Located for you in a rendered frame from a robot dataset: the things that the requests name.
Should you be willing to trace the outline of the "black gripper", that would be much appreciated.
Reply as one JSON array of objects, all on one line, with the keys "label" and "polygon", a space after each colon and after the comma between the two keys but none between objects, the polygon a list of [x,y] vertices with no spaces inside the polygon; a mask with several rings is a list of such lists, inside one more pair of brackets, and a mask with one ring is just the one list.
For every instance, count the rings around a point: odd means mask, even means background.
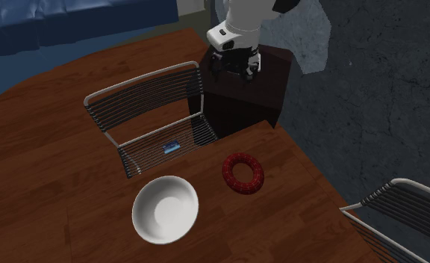
[{"label": "black gripper", "polygon": [[221,71],[226,70],[232,73],[242,71],[242,79],[250,82],[261,71],[261,54],[258,48],[251,47],[223,52],[215,50],[209,60],[209,70],[214,81],[218,81]]}]

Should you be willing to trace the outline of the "dark robot stand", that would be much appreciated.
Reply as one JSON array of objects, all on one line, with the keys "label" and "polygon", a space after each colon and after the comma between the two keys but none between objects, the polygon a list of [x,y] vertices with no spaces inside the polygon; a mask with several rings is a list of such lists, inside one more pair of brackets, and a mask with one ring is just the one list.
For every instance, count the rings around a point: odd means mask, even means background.
[{"label": "dark robot stand", "polygon": [[261,71],[246,83],[231,72],[221,72],[217,81],[209,72],[213,48],[207,49],[199,63],[204,96],[188,99],[190,113],[200,110],[216,136],[221,139],[266,120],[274,127],[281,114],[291,69],[300,67],[288,49],[260,45]]}]

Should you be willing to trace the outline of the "small blue card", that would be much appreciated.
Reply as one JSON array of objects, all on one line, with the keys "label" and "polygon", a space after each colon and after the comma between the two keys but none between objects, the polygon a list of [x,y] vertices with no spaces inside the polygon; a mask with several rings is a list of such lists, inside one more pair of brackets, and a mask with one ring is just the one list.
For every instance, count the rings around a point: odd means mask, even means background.
[{"label": "small blue card", "polygon": [[169,154],[169,153],[179,149],[180,147],[181,147],[180,143],[177,140],[174,140],[174,141],[171,141],[169,143],[164,144],[162,146],[162,149],[163,149],[163,152],[165,154]]}]

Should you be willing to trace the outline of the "white bowl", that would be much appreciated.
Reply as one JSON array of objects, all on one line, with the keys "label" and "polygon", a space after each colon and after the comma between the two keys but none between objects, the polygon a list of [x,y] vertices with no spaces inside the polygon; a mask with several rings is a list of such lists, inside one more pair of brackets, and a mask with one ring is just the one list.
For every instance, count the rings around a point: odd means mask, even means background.
[{"label": "white bowl", "polygon": [[199,198],[195,188],[178,176],[147,183],[135,198],[131,218],[137,234],[150,244],[171,244],[196,222]]}]

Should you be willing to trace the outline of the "blue sofa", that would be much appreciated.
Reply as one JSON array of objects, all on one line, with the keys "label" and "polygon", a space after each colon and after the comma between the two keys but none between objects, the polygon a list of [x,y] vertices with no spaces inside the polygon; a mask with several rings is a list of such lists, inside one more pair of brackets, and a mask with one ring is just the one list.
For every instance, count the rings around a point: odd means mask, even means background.
[{"label": "blue sofa", "polygon": [[177,21],[176,0],[0,0],[0,56]]}]

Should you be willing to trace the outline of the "brown wooden table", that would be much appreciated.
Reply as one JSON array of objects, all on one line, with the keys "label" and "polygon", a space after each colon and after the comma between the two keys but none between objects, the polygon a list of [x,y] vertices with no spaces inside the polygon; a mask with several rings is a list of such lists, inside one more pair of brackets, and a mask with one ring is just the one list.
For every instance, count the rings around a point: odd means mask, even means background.
[{"label": "brown wooden table", "polygon": [[[185,61],[191,29],[97,52],[0,95],[0,263],[381,263],[344,200],[287,132],[258,123],[127,179],[84,97]],[[145,242],[131,208],[147,182],[177,175],[199,196],[190,232]]]}]

